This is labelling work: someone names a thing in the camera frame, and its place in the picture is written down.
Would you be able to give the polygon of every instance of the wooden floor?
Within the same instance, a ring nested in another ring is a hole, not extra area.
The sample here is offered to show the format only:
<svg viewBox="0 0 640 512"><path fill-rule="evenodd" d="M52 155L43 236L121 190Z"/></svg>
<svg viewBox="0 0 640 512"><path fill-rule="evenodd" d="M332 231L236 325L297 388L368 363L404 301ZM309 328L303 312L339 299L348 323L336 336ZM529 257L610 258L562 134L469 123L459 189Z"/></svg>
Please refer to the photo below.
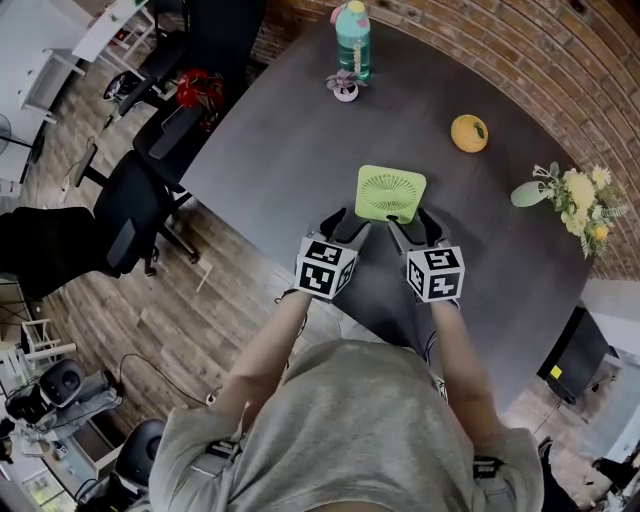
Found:
<svg viewBox="0 0 640 512"><path fill-rule="evenodd" d="M69 85L55 112L60 122L47 127L43 155L26 179L22 204L93 206L100 189L88 180L66 197L62 193L64 178L81 158L87 139L95 137L99 152L94 164L109 174L153 113L150 107L136 109L101 133L114 107L102 99L112 75L109 68L93 64L86 77ZM203 399L219 386L273 311L274 298L290 288L292 276L195 200L178 217L177 231L200 252L199 264L189 264L159 238L157 276L146 277L142 264L119 280L92 273L50 295L44 308L61 337L78 345L77 358L89 371L108 368L116 373L125 354L138 353ZM300 344L339 337L341 318L332 306L314 305ZM124 363L123 380L126 400L118 410L117 426L125 433L141 419L165 417L173 406L190 403L138 359Z"/></svg>

